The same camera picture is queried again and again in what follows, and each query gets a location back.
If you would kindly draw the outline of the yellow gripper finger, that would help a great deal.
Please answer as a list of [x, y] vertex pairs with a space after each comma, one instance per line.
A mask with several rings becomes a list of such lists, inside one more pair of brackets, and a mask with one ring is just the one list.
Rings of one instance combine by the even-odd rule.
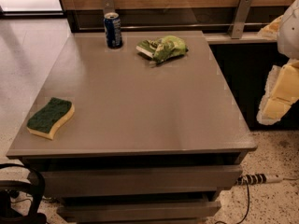
[[274, 65], [264, 91], [256, 119], [262, 125], [273, 125], [299, 100], [299, 61]]
[[281, 20], [282, 16], [275, 18], [258, 32], [258, 36], [265, 38], [276, 38]]

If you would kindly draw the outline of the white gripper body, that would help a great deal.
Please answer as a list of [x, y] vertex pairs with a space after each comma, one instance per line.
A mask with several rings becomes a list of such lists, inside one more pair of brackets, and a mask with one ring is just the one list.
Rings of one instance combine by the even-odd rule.
[[299, 0], [285, 11], [278, 29], [278, 52], [290, 59], [299, 59]]

